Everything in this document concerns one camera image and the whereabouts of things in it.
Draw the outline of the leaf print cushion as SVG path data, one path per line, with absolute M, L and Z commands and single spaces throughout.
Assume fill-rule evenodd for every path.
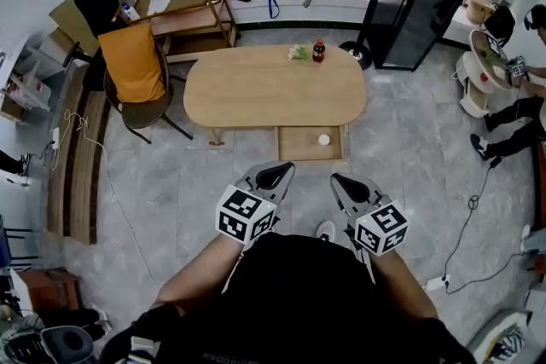
M 532 312 L 501 309 L 473 336 L 467 349 L 477 364 L 512 364 L 529 343 Z

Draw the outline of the person's right forearm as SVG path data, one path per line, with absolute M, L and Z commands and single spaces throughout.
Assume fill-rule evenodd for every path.
M 369 259 L 375 282 L 402 314 L 411 319 L 438 319 L 432 300 L 395 250 L 381 256 L 370 253 Z

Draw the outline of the flat white power strip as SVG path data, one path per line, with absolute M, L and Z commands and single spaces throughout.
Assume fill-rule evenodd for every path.
M 431 292 L 438 289 L 446 289 L 450 284 L 450 275 L 445 274 L 428 280 L 425 289 L 427 292 Z

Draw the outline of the black backpack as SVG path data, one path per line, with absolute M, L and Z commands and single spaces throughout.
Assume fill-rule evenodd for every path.
M 510 9 L 497 5 L 494 12 L 485 20 L 485 29 L 504 47 L 512 37 L 515 19 Z

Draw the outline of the dark woven chair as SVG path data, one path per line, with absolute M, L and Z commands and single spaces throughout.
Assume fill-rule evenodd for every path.
M 142 103 L 122 103 L 117 97 L 116 86 L 114 85 L 107 67 L 105 66 L 103 68 L 104 73 L 102 88 L 106 95 L 107 102 L 120 114 L 125 128 L 133 135 L 144 140 L 147 144 L 151 144 L 152 142 L 147 137 L 137 132 L 137 130 L 147 128 L 159 120 L 165 121 L 173 129 L 192 141 L 194 137 L 186 130 L 175 124 L 166 115 L 166 111 L 171 105 L 174 97 L 174 89 L 172 88 L 171 81 L 176 79 L 185 83 L 186 79 L 178 76 L 172 76 L 170 74 L 166 55 L 164 54 L 162 46 L 159 43 L 154 43 L 154 49 L 161 71 L 160 80 L 165 86 L 166 93 L 154 101 L 145 101 Z

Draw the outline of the wooden drawer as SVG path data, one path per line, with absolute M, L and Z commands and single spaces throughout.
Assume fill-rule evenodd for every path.
M 339 161 L 345 158 L 346 126 L 275 127 L 277 157 L 283 161 Z M 318 142 L 321 134 L 330 136 L 330 144 Z

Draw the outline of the black glass cabinet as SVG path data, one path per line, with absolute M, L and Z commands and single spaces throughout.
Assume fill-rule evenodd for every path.
M 366 26 L 377 69 L 415 71 L 463 0 L 378 0 Z

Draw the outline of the person's left forearm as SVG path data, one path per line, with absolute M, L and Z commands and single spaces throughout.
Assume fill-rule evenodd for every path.
M 174 304 L 181 314 L 193 311 L 218 295 L 243 252 L 244 245 L 218 234 L 159 290 L 152 307 Z

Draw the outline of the wooden step platform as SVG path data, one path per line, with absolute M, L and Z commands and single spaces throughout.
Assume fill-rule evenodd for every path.
M 67 83 L 58 124 L 60 147 L 49 171 L 45 227 L 90 246 L 97 241 L 101 145 L 110 104 L 104 92 L 84 88 L 86 70 L 76 68 Z

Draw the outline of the person's black-clothed body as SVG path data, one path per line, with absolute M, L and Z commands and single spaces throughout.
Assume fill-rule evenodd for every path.
M 476 364 L 439 318 L 402 314 L 370 261 L 276 233 L 243 248 L 224 289 L 193 311 L 151 306 L 99 364 L 129 364 L 133 338 L 158 344 L 146 364 Z

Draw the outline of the grey round machine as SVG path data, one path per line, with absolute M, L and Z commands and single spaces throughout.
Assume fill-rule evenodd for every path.
M 94 341 L 81 327 L 57 326 L 18 333 L 3 352 L 14 364 L 83 364 L 93 356 Z

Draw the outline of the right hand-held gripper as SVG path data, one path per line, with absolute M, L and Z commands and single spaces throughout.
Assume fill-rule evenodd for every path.
M 357 251 L 381 256 L 404 242 L 410 226 L 404 209 L 371 179 L 336 172 L 330 186 L 338 207 L 349 217 L 348 234 Z

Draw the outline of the wooden shelf rack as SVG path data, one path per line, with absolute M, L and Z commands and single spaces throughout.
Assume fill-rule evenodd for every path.
M 150 5 L 151 0 L 136 0 L 137 20 L 121 11 L 115 17 L 129 26 L 149 23 L 170 63 L 197 61 L 206 52 L 233 48 L 240 37 L 228 0 L 171 0 L 164 11 L 145 15 Z

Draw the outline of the person's white shoe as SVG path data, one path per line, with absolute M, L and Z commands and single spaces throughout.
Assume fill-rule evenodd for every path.
M 317 228 L 316 238 L 319 240 L 334 242 L 336 235 L 335 224 L 330 220 L 321 222 Z

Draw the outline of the oval wooden table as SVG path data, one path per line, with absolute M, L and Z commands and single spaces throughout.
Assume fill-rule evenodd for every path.
M 320 62 L 291 60 L 290 46 L 206 52 L 191 67 L 183 93 L 189 119 L 203 128 L 339 127 L 365 108 L 363 71 L 329 45 Z

